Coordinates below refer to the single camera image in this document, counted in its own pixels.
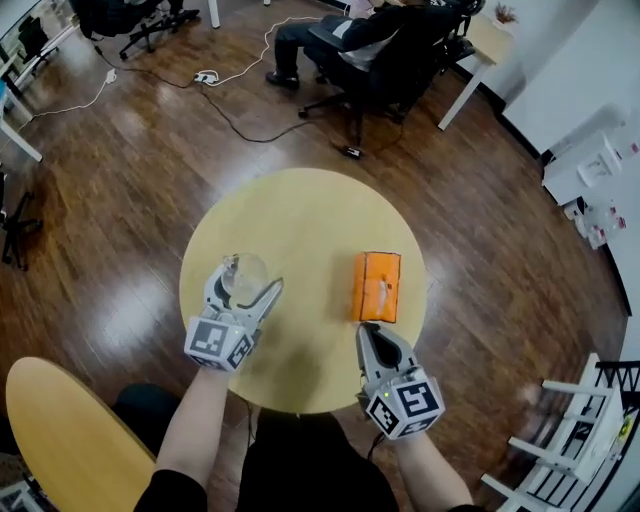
oval wooden table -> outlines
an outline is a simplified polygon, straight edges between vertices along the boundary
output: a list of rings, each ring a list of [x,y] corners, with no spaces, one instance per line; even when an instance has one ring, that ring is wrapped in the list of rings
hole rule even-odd
[[[20,453],[62,512],[131,512],[154,459],[80,381],[26,357],[7,378],[7,412]]]

chair base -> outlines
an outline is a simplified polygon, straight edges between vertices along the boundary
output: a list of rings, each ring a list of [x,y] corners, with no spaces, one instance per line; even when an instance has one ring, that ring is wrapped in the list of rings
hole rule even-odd
[[[317,103],[312,103],[311,105],[306,105],[302,107],[298,111],[298,117],[301,119],[307,119],[309,117],[309,110],[313,110],[316,108],[330,107],[332,105],[344,105],[348,104],[353,110],[353,117],[356,123],[356,144],[355,146],[344,146],[340,148],[340,152],[348,156],[349,158],[353,158],[355,160],[360,160],[362,157],[362,150],[360,149],[360,145],[362,144],[362,123],[364,121],[364,105],[359,101],[355,100],[350,94],[346,92],[341,92],[338,94],[334,94],[333,96],[329,96]]]
[[[20,258],[20,249],[18,245],[18,239],[21,235],[31,234],[34,231],[42,229],[43,222],[37,219],[20,220],[22,211],[24,210],[27,201],[33,199],[35,196],[31,192],[27,192],[22,196],[20,204],[15,213],[11,217],[7,217],[4,220],[2,229],[7,232],[7,236],[4,240],[4,249],[2,250],[2,263],[11,265],[13,259],[10,253],[13,253],[13,257],[16,259],[16,264],[20,270],[26,272],[29,270],[29,265],[22,263]],[[26,233],[27,228],[32,228],[29,233]]]
[[[196,19],[199,13],[200,11],[197,9],[184,10],[176,16],[164,16],[161,20],[156,21],[151,25],[147,25],[144,22],[140,23],[140,30],[130,34],[129,43],[120,50],[120,59],[127,60],[129,58],[127,50],[141,39],[145,40],[147,53],[153,53],[155,49],[151,46],[151,40],[149,39],[151,34],[155,32],[164,32],[165,30],[171,30],[172,33],[175,33],[178,31],[178,27],[180,25]]]

wooden tabletop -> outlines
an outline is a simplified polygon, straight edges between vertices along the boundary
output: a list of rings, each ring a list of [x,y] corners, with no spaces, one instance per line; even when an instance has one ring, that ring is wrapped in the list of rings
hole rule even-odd
[[[133,510],[154,460],[100,399],[34,357],[11,367],[6,395],[20,452],[62,512]]]
[[[513,36],[501,30],[484,14],[471,18],[467,39],[476,49],[476,54],[496,65],[503,62],[513,44]]]
[[[411,229],[373,189],[318,169],[255,179],[205,215],[182,264],[183,320],[202,311],[205,282],[225,255],[257,254],[270,279],[284,277],[284,291],[231,390],[285,412],[348,406],[361,387],[349,314],[354,258],[362,251],[402,255],[398,321],[391,328],[415,344],[431,279]]]

orange box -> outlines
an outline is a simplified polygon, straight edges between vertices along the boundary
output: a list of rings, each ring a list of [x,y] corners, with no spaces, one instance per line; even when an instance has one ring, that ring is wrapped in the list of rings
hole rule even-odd
[[[395,323],[400,286],[400,255],[363,252],[356,256],[351,318],[354,322]]]

office chair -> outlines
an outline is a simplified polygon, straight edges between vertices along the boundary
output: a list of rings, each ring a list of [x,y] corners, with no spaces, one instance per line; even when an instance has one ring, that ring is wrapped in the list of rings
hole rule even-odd
[[[47,55],[53,50],[59,51],[56,47],[43,52],[44,47],[49,42],[49,38],[44,30],[42,30],[42,24],[40,18],[33,18],[27,16],[25,20],[18,26],[18,40],[22,43],[26,55],[22,57],[22,62],[29,62],[31,59],[37,58],[35,65],[31,69],[31,74],[35,76],[36,69],[42,62],[49,62]]]
[[[127,50],[141,39],[145,40],[147,52],[153,53],[155,50],[149,39],[151,34],[165,30],[175,33],[180,25],[196,19],[199,13],[197,9],[181,10],[175,15],[163,13],[160,20],[153,21],[162,0],[147,0],[138,4],[124,0],[70,0],[70,3],[78,15],[85,37],[96,41],[92,36],[94,32],[105,37],[129,34],[129,43],[119,52],[122,60],[127,60]],[[138,24],[140,30],[130,33]]]
[[[11,264],[11,256],[9,252],[13,252],[13,256],[16,258],[16,263],[18,264],[18,268],[23,271],[29,270],[29,266],[25,263],[22,264],[20,260],[20,250],[18,247],[18,239],[19,237],[33,233],[34,231],[38,231],[42,229],[42,221],[36,219],[30,220],[20,220],[20,216],[22,215],[22,211],[27,204],[27,201],[34,198],[33,193],[26,192],[22,199],[20,200],[20,204],[16,209],[15,213],[11,216],[7,215],[7,212],[4,210],[4,192],[5,192],[5,181],[7,179],[7,175],[0,172],[0,223],[2,224],[2,229],[7,232],[7,235],[4,239],[4,249],[2,250],[2,263],[6,263],[7,265]]]
[[[473,45],[464,35],[458,35],[458,30],[472,15],[470,12],[475,14],[480,11],[484,0],[461,2],[473,4],[474,9],[407,6],[401,9],[401,19],[397,18],[398,11],[382,11],[382,16],[395,16],[399,28],[393,39],[374,58],[368,72],[352,66],[340,56],[340,53],[353,51],[354,48],[345,47],[343,40],[321,23],[313,25],[309,32],[318,38],[319,44],[306,46],[304,53],[318,67],[320,76],[316,81],[328,81],[342,89],[342,92],[306,105],[298,115],[306,119],[310,110],[348,104],[355,120],[356,145],[346,146],[341,151],[359,159],[363,154],[360,144],[365,109],[382,112],[394,123],[402,124],[437,73],[443,74],[455,62],[475,53]],[[383,17],[377,20],[389,26],[389,21]]]

